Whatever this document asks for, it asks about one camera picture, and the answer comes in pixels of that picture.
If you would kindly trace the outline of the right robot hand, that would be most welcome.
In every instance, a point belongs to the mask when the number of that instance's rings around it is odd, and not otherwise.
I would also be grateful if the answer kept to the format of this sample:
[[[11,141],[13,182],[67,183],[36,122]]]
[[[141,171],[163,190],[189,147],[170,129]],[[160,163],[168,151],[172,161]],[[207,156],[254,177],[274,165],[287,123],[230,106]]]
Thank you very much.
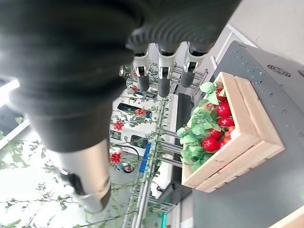
[[[3,0],[0,75],[18,80],[9,95],[52,156],[71,196],[104,210],[111,196],[109,125],[125,88],[122,65],[150,43],[188,57],[207,53],[237,0]]]

